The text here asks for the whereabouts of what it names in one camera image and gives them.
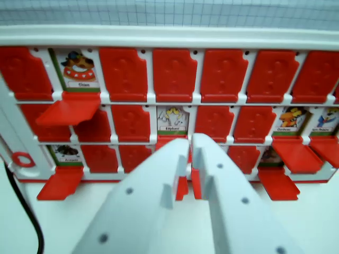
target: cartoon bird character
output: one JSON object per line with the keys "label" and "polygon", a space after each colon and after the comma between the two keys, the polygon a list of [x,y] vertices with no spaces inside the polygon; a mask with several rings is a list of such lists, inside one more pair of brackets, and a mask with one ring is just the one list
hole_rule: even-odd
{"label": "cartoon bird character", "polygon": [[61,63],[65,66],[64,77],[76,81],[95,81],[94,62],[91,58],[85,57],[76,51],[71,51],[66,61]]}
{"label": "cartoon bird character", "polygon": [[306,113],[303,107],[288,107],[286,112],[281,114],[281,127],[297,127],[298,118]]}
{"label": "cartoon bird character", "polygon": [[339,111],[337,107],[330,107],[319,118],[317,127],[323,127],[325,123],[331,123],[336,119],[336,113]]}
{"label": "cartoon bird character", "polygon": [[162,111],[158,119],[163,122],[167,122],[168,126],[181,125],[186,120],[186,114],[183,114],[180,109],[171,107],[165,111]]}

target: screw hole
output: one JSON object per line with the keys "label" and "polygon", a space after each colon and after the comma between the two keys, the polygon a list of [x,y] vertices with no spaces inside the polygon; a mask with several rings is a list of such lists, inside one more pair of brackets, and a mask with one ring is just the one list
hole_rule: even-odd
{"label": "screw hole", "polygon": [[127,195],[132,194],[132,192],[133,192],[133,188],[127,188],[126,189]]}
{"label": "screw hole", "polygon": [[108,240],[108,235],[107,234],[102,234],[99,236],[99,243],[105,243]]}
{"label": "screw hole", "polygon": [[277,247],[276,252],[278,254],[285,254],[286,253],[285,248],[283,248],[283,247]]}
{"label": "screw hole", "polygon": [[248,203],[249,203],[249,199],[248,199],[247,197],[243,197],[243,198],[242,198],[242,202],[243,202],[244,204],[248,204]]}

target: red plastic tile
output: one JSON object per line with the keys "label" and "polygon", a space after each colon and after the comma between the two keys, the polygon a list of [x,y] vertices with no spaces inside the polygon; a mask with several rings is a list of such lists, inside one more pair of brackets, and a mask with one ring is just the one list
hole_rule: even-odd
{"label": "red plastic tile", "polygon": [[202,102],[237,102],[248,61],[240,49],[209,49],[201,77]]}
{"label": "red plastic tile", "polygon": [[322,168],[322,160],[301,137],[273,137],[272,147],[293,174],[315,174]]}
{"label": "red plastic tile", "polygon": [[175,200],[181,201],[185,195],[189,193],[189,185],[185,176],[180,176],[178,179],[178,188],[176,191]]}
{"label": "red plastic tile", "polygon": [[38,200],[64,200],[75,193],[83,176],[83,167],[56,167],[39,195]]}
{"label": "red plastic tile", "polygon": [[112,105],[119,142],[149,142],[150,118],[140,105]]}
{"label": "red plastic tile", "polygon": [[26,47],[0,47],[0,72],[20,101],[52,101],[52,85],[40,58]]}
{"label": "red plastic tile", "polygon": [[99,55],[112,101],[147,101],[146,60],[139,58],[136,49],[101,48]]}
{"label": "red plastic tile", "polygon": [[125,173],[130,173],[152,154],[145,146],[119,146],[119,152]]}
{"label": "red plastic tile", "polygon": [[324,103],[339,78],[339,52],[311,51],[292,89],[294,103]]}
{"label": "red plastic tile", "polygon": [[247,102],[280,103],[299,63],[290,50],[259,51],[247,86]]}
{"label": "red plastic tile", "polygon": [[70,141],[70,130],[68,126],[45,127],[37,125],[36,119],[42,115],[50,104],[21,104],[20,108],[33,133],[41,142]]}
{"label": "red plastic tile", "polygon": [[229,106],[199,106],[195,132],[204,133],[215,142],[226,142],[233,118]]}
{"label": "red plastic tile", "polygon": [[197,65],[187,49],[155,49],[153,81],[157,102],[191,102]]}
{"label": "red plastic tile", "polygon": [[339,168],[339,144],[337,137],[310,137],[310,146],[333,167]]}
{"label": "red plastic tile", "polygon": [[300,191],[291,178],[285,175],[283,168],[258,169],[258,177],[271,200],[297,200]]}
{"label": "red plastic tile", "polygon": [[77,125],[90,120],[100,106],[99,93],[70,93],[62,101],[54,102],[37,118],[38,125]]}
{"label": "red plastic tile", "polygon": [[256,147],[230,146],[227,154],[244,174],[250,174],[258,161],[260,151]]}
{"label": "red plastic tile", "polygon": [[201,199],[201,186],[200,186],[199,170],[192,168],[191,179],[192,179],[194,198],[195,199]]}
{"label": "red plastic tile", "polygon": [[110,142],[111,127],[106,111],[97,110],[90,120],[73,126],[79,142]]}
{"label": "red plastic tile", "polygon": [[118,161],[114,149],[109,146],[81,146],[91,173],[117,173]]}
{"label": "red plastic tile", "polygon": [[275,117],[272,107],[241,107],[233,133],[235,142],[264,143]]}

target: printed name label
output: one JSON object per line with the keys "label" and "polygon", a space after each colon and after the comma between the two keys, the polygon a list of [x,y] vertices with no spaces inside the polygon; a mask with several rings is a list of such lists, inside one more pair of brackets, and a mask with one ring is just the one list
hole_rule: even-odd
{"label": "printed name label", "polygon": [[185,131],[185,126],[161,126],[161,131]]}
{"label": "printed name label", "polygon": [[98,82],[76,82],[76,81],[69,81],[68,87],[76,87],[76,88],[99,88]]}

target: white table surface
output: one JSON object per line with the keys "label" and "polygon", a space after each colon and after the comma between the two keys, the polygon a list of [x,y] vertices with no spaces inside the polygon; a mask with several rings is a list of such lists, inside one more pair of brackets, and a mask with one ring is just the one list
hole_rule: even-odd
{"label": "white table surface", "polygon": [[[16,201],[4,170],[0,170],[0,253],[36,253],[34,228]],[[64,201],[37,201],[43,184],[23,184],[43,231],[45,254],[71,253],[114,185],[81,184]],[[327,184],[297,184],[301,191],[297,201],[273,202],[261,184],[253,186],[306,254],[339,253],[339,173]],[[169,213],[159,247],[161,254],[213,253],[208,203],[196,201],[192,188]]]}

